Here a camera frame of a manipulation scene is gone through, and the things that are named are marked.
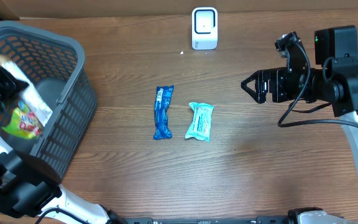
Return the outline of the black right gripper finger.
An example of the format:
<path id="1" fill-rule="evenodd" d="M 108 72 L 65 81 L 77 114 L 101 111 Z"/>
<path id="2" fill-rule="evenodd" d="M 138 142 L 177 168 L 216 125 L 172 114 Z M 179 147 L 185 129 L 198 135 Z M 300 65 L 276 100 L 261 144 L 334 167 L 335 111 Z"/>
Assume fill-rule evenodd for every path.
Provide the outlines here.
<path id="1" fill-rule="evenodd" d="M 245 80 L 243 80 L 241 82 L 241 86 L 247 86 L 247 84 L 250 83 L 251 81 L 256 81 L 258 79 L 258 77 L 259 77 L 259 70 L 254 72 L 252 75 L 250 75 Z"/>
<path id="2" fill-rule="evenodd" d="M 260 87 L 258 84 L 256 84 L 255 90 L 248 87 L 246 84 L 242 84 L 241 88 L 248 93 L 256 103 L 262 104 L 266 102 L 266 89 L 265 87 Z"/>

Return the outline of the green gummy candy bag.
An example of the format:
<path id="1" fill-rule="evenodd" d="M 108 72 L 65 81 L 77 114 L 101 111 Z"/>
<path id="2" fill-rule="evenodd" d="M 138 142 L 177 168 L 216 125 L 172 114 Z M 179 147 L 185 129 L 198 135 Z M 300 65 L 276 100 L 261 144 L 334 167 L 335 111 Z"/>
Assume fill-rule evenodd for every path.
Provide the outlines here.
<path id="1" fill-rule="evenodd" d="M 2 130 L 22 139 L 35 139 L 42 134 L 43 127 L 34 112 L 22 100 L 19 100 L 12 112 L 9 124 L 2 127 Z"/>

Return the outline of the white tube gold cap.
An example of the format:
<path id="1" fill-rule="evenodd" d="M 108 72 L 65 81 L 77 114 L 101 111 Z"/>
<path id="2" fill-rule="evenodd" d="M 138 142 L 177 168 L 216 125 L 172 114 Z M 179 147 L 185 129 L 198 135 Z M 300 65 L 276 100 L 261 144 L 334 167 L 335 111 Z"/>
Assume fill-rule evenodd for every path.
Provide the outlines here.
<path id="1" fill-rule="evenodd" d="M 46 102 L 44 102 L 34 84 L 29 80 L 20 67 L 5 55 L 0 55 L 0 67 L 7 70 L 16 80 L 28 84 L 27 87 L 19 92 L 19 97 L 35 114 L 42 126 L 45 127 L 52 116 L 53 111 Z"/>

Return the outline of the teal wet wipes pack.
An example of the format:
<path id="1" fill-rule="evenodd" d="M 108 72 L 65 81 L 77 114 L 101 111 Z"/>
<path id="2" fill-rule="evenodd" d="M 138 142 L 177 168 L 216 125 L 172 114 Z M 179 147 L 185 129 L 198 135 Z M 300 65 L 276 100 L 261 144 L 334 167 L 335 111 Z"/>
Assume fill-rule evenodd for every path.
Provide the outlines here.
<path id="1" fill-rule="evenodd" d="M 195 138 L 199 141 L 210 142 L 214 106 L 207 103 L 191 102 L 189 107 L 193 110 L 193 120 L 185 134 L 185 139 Z"/>

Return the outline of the blue snack wrapper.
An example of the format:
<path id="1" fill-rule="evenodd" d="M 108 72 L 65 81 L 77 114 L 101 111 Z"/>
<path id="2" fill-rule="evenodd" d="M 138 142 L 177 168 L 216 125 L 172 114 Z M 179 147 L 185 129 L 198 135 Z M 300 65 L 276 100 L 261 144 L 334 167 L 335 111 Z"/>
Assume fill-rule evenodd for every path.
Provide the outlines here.
<path id="1" fill-rule="evenodd" d="M 154 104 L 155 134 L 154 139 L 170 139 L 172 133 L 168 128 L 167 111 L 170 106 L 174 86 L 158 86 Z"/>

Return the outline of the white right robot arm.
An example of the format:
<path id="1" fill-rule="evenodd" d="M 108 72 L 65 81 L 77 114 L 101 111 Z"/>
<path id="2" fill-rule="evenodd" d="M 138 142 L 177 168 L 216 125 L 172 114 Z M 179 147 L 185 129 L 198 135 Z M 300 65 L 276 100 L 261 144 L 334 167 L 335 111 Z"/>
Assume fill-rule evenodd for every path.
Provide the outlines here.
<path id="1" fill-rule="evenodd" d="M 257 103 L 266 101 L 271 93 L 275 103 L 289 102 L 278 120 L 278 127 L 289 128 L 307 124 L 338 124 L 352 150 L 358 176 L 358 41 L 355 26 L 332 27 L 314 33 L 315 62 L 313 68 L 303 43 L 296 32 L 275 41 L 275 48 L 286 59 L 285 67 L 258 70 L 241 82 L 241 88 Z M 313 113 L 330 106 L 334 119 L 311 119 L 284 122 L 303 100 L 323 101 L 309 110 Z"/>

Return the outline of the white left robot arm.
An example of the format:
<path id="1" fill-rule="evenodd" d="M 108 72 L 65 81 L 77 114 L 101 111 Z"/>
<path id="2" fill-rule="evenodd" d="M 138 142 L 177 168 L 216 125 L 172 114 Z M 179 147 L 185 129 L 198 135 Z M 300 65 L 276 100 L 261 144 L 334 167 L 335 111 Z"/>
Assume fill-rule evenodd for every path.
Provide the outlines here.
<path id="1" fill-rule="evenodd" d="M 83 59 L 0 55 L 0 213 L 64 223 L 121 223 L 67 190 L 62 179 L 96 111 Z"/>

